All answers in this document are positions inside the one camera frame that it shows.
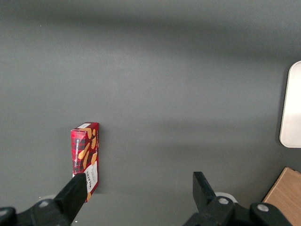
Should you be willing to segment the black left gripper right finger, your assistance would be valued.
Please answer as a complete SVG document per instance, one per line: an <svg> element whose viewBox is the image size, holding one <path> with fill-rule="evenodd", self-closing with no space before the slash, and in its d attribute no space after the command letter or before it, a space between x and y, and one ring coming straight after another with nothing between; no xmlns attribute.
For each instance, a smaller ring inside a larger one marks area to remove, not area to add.
<svg viewBox="0 0 301 226"><path fill-rule="evenodd" d="M252 203L248 209L224 195L216 195L202 172L193 173L193 198L198 209L185 226L290 226L272 204Z"/></svg>

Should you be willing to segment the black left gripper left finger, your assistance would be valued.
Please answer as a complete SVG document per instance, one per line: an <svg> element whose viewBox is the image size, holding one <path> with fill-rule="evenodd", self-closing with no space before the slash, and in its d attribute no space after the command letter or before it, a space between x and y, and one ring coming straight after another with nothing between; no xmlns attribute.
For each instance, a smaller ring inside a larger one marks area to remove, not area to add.
<svg viewBox="0 0 301 226"><path fill-rule="evenodd" d="M1 207L2 226L70 226L87 198L86 175L75 175L53 198L43 199L17 213L13 207Z"/></svg>

